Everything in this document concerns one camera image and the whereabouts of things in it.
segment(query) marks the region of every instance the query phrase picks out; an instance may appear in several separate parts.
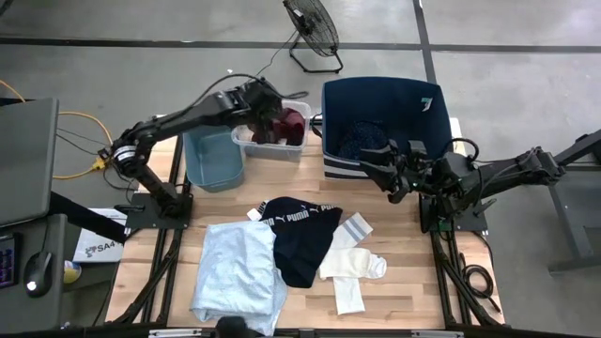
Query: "computer monitor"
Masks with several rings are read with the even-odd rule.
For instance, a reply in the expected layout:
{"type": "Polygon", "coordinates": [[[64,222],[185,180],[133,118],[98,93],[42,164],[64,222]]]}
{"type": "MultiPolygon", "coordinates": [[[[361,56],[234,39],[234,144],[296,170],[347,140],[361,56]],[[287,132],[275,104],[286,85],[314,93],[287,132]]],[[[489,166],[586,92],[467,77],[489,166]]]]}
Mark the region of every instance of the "computer monitor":
{"type": "Polygon", "coordinates": [[[48,213],[58,101],[0,106],[0,227],[48,213]]]}

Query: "fan grille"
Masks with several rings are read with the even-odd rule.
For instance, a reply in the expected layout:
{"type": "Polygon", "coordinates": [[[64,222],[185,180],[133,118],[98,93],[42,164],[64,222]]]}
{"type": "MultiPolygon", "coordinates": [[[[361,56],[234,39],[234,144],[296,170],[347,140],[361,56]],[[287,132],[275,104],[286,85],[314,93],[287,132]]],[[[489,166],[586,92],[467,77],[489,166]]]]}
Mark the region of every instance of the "fan grille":
{"type": "Polygon", "coordinates": [[[318,0],[285,0],[284,6],[292,23],[309,47],[321,56],[333,56],[336,53],[338,50],[336,27],[330,14],[318,0]]]}

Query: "keyboard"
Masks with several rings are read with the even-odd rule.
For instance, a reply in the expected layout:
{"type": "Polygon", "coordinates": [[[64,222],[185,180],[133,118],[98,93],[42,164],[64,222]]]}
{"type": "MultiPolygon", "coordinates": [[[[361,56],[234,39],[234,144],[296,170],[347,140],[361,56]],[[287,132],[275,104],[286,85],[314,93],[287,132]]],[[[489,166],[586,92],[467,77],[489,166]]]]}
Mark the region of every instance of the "keyboard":
{"type": "Polygon", "coordinates": [[[18,283],[18,245],[18,234],[0,235],[0,288],[18,283]]]}

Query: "gray floor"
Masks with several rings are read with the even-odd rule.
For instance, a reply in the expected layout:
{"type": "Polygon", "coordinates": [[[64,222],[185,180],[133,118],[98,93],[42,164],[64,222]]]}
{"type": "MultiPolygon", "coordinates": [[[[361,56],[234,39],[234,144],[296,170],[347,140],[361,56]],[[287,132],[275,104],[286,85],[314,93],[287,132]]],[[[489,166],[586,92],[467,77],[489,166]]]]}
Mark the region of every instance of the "gray floor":
{"type": "MultiPolygon", "coordinates": [[[[307,75],[286,52],[263,74],[282,92],[309,90],[320,105],[324,82],[338,77],[386,75],[426,80],[411,0],[323,0],[345,43],[361,45],[340,55],[337,75],[307,75]]],[[[601,5],[596,0],[423,0],[434,44],[601,46],[601,5]]],[[[19,0],[0,18],[0,33],[45,38],[140,38],[229,42],[283,42],[292,33],[279,1],[271,0],[19,0]]],[[[56,97],[64,110],[100,118],[113,135],[149,115],[174,112],[228,70],[256,72],[274,49],[251,44],[230,48],[69,48],[0,45],[0,79],[28,98],[56,97]]],[[[449,112],[464,135],[478,142],[482,158],[514,156],[531,146],[558,151],[601,127],[601,49],[592,54],[445,53],[432,55],[449,112]]],[[[312,67],[329,65],[309,50],[312,67]]],[[[8,93],[0,88],[0,96],[8,93]]],[[[63,128],[102,139],[85,120],[61,117],[63,128]]],[[[96,145],[78,141],[88,149],[96,145]]],[[[85,169],[91,156],[59,141],[55,171],[85,169]]],[[[56,181],[54,189],[87,206],[125,201],[100,175],[56,181]]],[[[486,212],[505,317],[521,329],[601,335],[601,270],[551,277],[547,265],[570,258],[544,188],[499,195],[486,212]]],[[[99,288],[78,297],[72,320],[96,314],[99,288]]]]}

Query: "wooden table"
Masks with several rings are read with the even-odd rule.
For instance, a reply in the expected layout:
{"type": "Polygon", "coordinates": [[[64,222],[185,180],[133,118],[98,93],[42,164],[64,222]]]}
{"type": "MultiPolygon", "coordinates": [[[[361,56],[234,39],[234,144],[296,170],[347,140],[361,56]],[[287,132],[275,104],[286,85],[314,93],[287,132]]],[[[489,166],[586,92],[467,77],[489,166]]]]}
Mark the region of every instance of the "wooden table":
{"type": "MultiPolygon", "coordinates": [[[[174,147],[175,139],[171,139],[155,146],[152,153],[149,164],[163,180],[169,176],[174,147]]],[[[385,257],[388,270],[381,279],[360,279],[366,309],[361,314],[336,315],[331,279],[316,279],[310,289],[288,288],[278,328],[444,327],[430,237],[420,231],[417,194],[406,197],[399,205],[392,205],[372,181],[326,180],[321,140],[313,134],[300,163],[246,158],[245,181],[239,188],[219,193],[193,188],[193,195],[193,221],[184,232],[179,251],[169,327],[214,327],[214,322],[202,323],[190,311],[207,225],[248,220],[248,210],[279,196],[341,207],[345,211],[341,222],[360,212],[374,228],[360,246],[385,257]]],[[[468,264],[481,265],[493,274],[487,248],[480,239],[471,233],[456,236],[459,251],[466,256],[468,264]]],[[[146,283],[156,237],[156,230],[143,230],[125,244],[107,320],[121,315],[146,283]]],[[[170,241],[170,238],[166,240],[166,247],[170,241]]],[[[476,283],[476,277],[473,279],[476,286],[484,283],[476,283]]],[[[155,297],[153,320],[161,307],[162,290],[161,283],[155,297]]],[[[455,288],[451,286],[449,292],[455,318],[460,320],[455,288]]],[[[496,290],[493,298],[499,303],[496,290]]],[[[487,300],[482,300],[482,304],[495,319],[503,321],[502,315],[497,314],[487,300]]]]}

